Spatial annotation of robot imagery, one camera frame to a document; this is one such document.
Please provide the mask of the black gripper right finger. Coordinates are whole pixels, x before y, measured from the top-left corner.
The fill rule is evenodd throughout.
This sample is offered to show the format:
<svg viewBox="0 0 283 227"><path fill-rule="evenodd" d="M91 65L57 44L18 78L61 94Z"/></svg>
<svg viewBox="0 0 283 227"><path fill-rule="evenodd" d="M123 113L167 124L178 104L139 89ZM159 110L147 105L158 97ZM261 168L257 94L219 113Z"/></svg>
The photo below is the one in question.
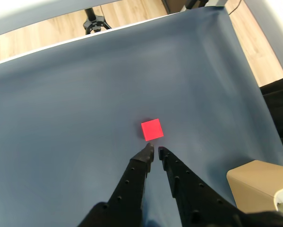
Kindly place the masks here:
<svg viewBox="0 0 283 227"><path fill-rule="evenodd" d="M159 147L159 159L167 173L184 227L241 227L241 212L227 202L178 157Z"/></svg>

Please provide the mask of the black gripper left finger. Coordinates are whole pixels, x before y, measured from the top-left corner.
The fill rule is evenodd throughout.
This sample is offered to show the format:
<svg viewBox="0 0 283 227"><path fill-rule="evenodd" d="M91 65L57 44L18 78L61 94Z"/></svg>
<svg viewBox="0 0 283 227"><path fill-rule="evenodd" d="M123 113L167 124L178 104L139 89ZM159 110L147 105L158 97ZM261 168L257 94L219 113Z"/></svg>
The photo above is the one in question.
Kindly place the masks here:
<svg viewBox="0 0 283 227"><path fill-rule="evenodd" d="M130 159L110 199L93 206L79 226L141 227L145 182L153 160L154 146L147 143Z"/></svg>

